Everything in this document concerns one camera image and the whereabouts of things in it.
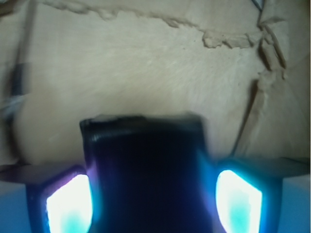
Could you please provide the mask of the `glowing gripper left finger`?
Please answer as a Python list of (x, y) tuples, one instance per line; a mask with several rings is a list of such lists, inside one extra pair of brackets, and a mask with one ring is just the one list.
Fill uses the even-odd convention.
[(28, 166), (26, 180), (32, 232), (89, 232), (93, 219), (93, 197), (84, 167)]

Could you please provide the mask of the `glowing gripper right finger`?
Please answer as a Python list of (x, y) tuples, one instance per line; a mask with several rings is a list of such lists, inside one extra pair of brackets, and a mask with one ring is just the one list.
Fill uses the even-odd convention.
[(227, 233), (276, 233), (281, 205), (276, 159), (224, 159), (216, 166), (215, 201)]

